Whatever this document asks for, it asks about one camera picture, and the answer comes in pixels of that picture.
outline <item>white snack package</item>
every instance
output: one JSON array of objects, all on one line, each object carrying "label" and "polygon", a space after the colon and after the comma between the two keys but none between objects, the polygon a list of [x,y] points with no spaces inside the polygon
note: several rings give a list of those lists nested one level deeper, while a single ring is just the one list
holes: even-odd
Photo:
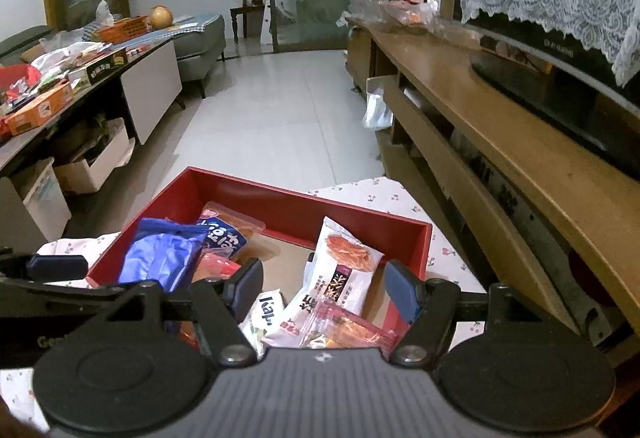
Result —
[{"label": "white snack package", "polygon": [[305,281],[284,309],[279,325],[270,329],[262,342],[277,348],[300,347],[300,329],[319,297],[360,315],[382,255],[326,217],[316,244],[310,280]]},{"label": "white snack package", "polygon": [[261,339],[267,330],[274,328],[284,312],[284,302],[280,289],[262,292],[251,306],[240,330],[252,345],[258,358],[264,355],[265,345]]}]

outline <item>table leg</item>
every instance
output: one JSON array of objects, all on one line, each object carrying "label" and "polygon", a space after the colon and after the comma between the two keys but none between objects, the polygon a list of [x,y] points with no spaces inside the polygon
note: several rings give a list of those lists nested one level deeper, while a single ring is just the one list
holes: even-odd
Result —
[{"label": "table leg", "polygon": [[234,29],[234,41],[238,43],[238,17],[236,14],[231,14],[231,26]]}]

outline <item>pink plastic wrapper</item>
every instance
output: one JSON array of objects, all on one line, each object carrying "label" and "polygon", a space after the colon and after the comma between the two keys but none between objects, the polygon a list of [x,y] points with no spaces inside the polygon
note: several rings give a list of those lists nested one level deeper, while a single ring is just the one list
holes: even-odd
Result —
[{"label": "pink plastic wrapper", "polygon": [[331,301],[319,300],[301,331],[302,348],[380,348],[389,357],[398,336],[367,322]]}]

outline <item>red box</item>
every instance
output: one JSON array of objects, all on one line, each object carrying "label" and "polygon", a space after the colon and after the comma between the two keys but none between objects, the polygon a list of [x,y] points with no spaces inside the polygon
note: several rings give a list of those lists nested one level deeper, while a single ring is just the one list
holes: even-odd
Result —
[{"label": "red box", "polygon": [[[399,259],[424,279],[431,242],[429,223],[285,191],[194,167],[185,169],[124,228],[98,259],[87,279],[98,285],[117,281],[140,218],[158,217],[178,223],[194,223],[207,201],[221,203],[265,222],[263,234],[268,237],[308,249],[316,247],[322,221],[328,216],[364,244],[383,252],[383,262]],[[369,296],[383,293],[380,288],[382,266],[376,276]],[[382,299],[375,299],[374,304],[382,306]],[[383,327],[400,334],[406,331],[406,325],[392,304],[389,304]]]}]

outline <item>white floor tile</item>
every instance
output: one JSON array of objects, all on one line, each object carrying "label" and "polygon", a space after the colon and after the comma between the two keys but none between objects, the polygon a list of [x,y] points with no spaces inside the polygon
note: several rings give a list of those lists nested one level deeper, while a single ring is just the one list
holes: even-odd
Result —
[{"label": "white floor tile", "polygon": [[188,166],[300,192],[336,184],[317,123],[183,137],[175,154],[158,191]]},{"label": "white floor tile", "polygon": [[320,129],[338,184],[385,174],[376,134],[364,129],[360,121],[321,121]]}]

